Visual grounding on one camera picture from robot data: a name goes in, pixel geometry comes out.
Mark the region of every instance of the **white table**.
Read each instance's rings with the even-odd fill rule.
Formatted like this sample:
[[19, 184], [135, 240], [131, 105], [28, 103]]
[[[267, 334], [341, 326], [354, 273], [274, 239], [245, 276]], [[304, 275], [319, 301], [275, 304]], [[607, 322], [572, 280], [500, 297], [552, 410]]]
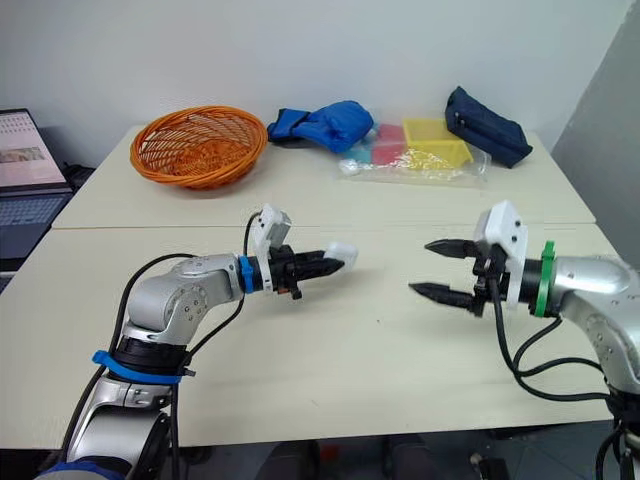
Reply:
[[266, 202], [299, 226], [473, 225], [479, 212], [505, 199], [528, 223], [594, 222], [533, 133], [533, 153], [513, 170], [492, 166], [483, 188], [341, 179], [337, 157], [326, 151], [269, 145], [239, 183], [197, 192], [156, 184], [133, 169], [129, 145], [140, 128], [127, 133], [54, 228], [242, 226]]
[[[113, 163], [107, 168], [115, 169]], [[470, 210], [477, 216], [477, 208]], [[322, 248], [333, 239], [357, 245], [356, 269], [303, 282], [304, 298], [297, 303], [286, 296], [248, 297], [242, 315], [196, 356], [197, 376], [182, 384], [181, 443], [609, 418], [602, 402], [558, 404], [530, 396], [501, 360], [490, 312], [477, 319], [407, 287], [431, 280], [469, 289], [470, 261], [437, 256], [423, 244], [469, 237], [471, 230], [468, 225], [292, 229], [288, 240], [297, 251]], [[241, 237], [238, 227], [50, 232], [0, 296], [0, 447], [59, 445], [95, 368], [90, 357], [107, 345], [121, 289], [140, 265], [174, 251], [238, 251]], [[530, 225], [529, 256], [538, 257], [548, 238], [556, 240], [559, 254], [615, 253], [594, 225]], [[199, 334], [233, 307], [212, 311]], [[511, 344], [546, 323], [521, 307], [508, 320]], [[525, 363], [560, 355], [594, 358], [586, 337], [566, 323], [534, 347]], [[557, 392], [604, 389], [601, 375], [585, 367], [563, 367], [533, 384]]]

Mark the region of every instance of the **laptop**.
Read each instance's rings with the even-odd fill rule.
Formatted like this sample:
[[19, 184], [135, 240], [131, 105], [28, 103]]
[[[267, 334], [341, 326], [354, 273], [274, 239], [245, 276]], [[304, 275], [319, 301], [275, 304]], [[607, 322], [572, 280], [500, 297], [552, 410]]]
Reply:
[[72, 197], [26, 108], [0, 110], [0, 261], [22, 263]]

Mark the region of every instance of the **orange wicker basket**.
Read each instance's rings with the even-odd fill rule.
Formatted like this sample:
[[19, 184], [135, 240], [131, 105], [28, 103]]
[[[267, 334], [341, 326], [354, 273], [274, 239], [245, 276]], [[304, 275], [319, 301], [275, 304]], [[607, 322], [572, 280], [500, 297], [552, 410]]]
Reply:
[[233, 107], [196, 107], [161, 117], [131, 144], [131, 163], [159, 183], [228, 185], [251, 170], [267, 144], [264, 125]]

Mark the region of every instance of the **laptop screen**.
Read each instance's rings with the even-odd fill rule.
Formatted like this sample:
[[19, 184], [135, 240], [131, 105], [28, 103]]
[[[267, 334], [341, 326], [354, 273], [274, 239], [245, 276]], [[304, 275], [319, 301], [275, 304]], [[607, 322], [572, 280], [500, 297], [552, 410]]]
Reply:
[[0, 111], [0, 188], [64, 184], [27, 110]]

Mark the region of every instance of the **plastic bag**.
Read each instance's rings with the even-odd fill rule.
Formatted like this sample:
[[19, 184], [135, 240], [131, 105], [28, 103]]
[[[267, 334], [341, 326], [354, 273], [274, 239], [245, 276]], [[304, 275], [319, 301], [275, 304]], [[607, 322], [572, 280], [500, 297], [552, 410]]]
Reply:
[[339, 162], [352, 180], [479, 186], [490, 156], [446, 130], [443, 119], [406, 119], [376, 125]]

